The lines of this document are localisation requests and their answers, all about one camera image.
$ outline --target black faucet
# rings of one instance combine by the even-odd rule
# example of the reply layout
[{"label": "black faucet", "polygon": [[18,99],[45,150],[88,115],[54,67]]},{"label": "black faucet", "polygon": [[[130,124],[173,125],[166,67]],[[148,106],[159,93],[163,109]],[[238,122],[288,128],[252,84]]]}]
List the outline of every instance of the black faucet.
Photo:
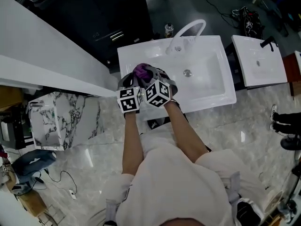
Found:
[{"label": "black faucet", "polygon": [[271,46],[272,52],[274,52],[274,49],[273,49],[273,46],[272,46],[271,42],[274,42],[276,44],[276,46],[278,47],[278,44],[277,44],[277,42],[276,42],[276,40],[273,36],[268,37],[265,41],[260,43],[260,46],[263,48],[263,47],[265,47],[269,44]]}]

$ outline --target forearm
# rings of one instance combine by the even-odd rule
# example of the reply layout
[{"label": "forearm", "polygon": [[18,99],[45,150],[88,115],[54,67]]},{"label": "forearm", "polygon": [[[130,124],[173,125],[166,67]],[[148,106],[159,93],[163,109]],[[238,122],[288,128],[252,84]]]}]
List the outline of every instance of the forearm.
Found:
[{"label": "forearm", "polygon": [[122,174],[135,175],[143,161],[143,150],[136,124],[136,113],[126,113]]},{"label": "forearm", "polygon": [[205,144],[185,119],[180,108],[172,101],[165,104],[178,147],[194,163],[208,152]]}]

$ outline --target purple cloth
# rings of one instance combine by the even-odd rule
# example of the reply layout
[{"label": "purple cloth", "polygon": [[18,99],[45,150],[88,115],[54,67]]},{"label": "purple cloth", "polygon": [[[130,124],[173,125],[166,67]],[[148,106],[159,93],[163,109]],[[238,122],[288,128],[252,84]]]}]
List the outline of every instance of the purple cloth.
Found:
[{"label": "purple cloth", "polygon": [[136,68],[133,70],[133,74],[140,79],[143,80],[150,80],[151,76],[147,73],[147,71],[145,70],[146,66],[150,66],[148,64],[139,64],[136,66]]}]

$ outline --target marble patterned cabinet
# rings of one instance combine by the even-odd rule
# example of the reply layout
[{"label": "marble patterned cabinet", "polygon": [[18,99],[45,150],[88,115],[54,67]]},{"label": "marble patterned cabinet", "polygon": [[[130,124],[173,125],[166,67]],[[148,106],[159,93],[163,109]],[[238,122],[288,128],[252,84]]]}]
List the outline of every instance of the marble patterned cabinet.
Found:
[{"label": "marble patterned cabinet", "polygon": [[103,132],[98,98],[53,92],[29,103],[36,149],[66,150]]}]

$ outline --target black cabinet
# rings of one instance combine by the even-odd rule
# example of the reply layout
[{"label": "black cabinet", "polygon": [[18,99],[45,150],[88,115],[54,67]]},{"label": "black cabinet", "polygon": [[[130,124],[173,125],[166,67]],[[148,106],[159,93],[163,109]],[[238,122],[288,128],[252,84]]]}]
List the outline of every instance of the black cabinet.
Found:
[{"label": "black cabinet", "polygon": [[35,13],[86,52],[119,70],[117,48],[149,41],[146,0],[33,0]]}]

